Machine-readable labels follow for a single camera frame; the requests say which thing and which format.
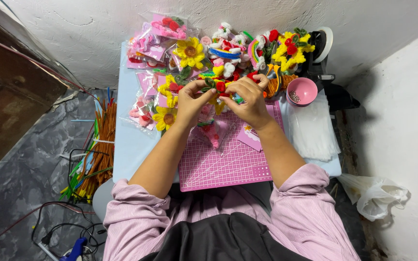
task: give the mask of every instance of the tape roll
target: tape roll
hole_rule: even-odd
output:
[[[319,27],[317,28],[317,31],[325,32],[325,36],[327,37],[327,39],[325,41],[325,47],[322,53],[317,57],[317,59],[312,61],[312,63],[315,64],[322,62],[325,59],[325,57],[327,57],[328,52],[330,52],[330,49],[332,49],[333,44],[333,32],[329,27]]]

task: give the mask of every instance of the blue tool handle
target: blue tool handle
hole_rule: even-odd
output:
[[[65,256],[61,257],[59,261],[76,261],[79,256],[83,253],[83,246],[86,246],[87,239],[86,237],[80,237],[75,241],[72,251]]]

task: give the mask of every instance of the hand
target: hand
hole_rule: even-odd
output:
[[[178,92],[176,123],[183,124],[185,127],[193,127],[198,123],[202,107],[216,94],[215,89],[197,93],[202,87],[206,87],[204,80],[194,80]]]
[[[243,77],[230,84],[225,91],[226,93],[236,92],[246,103],[238,105],[229,97],[219,97],[219,99],[224,101],[230,110],[246,121],[247,124],[251,125],[256,131],[260,131],[270,121],[274,120],[267,112],[262,94],[269,84],[269,79],[264,74],[253,75],[253,78],[261,80],[261,82],[256,84],[248,77]]]

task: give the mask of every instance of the black apron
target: black apron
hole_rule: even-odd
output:
[[[282,246],[267,227],[243,213],[178,222],[162,248],[140,261],[311,261]]]

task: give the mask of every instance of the person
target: person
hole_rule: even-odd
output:
[[[194,80],[178,94],[175,123],[132,178],[112,189],[105,261],[360,260],[324,189],[328,174],[306,164],[268,114],[262,95],[268,78],[253,78],[259,84],[243,77],[226,89],[244,104],[220,99],[259,135],[274,185],[270,213],[241,186],[186,192],[180,199],[168,195],[189,132],[216,94],[197,93],[205,83]]]

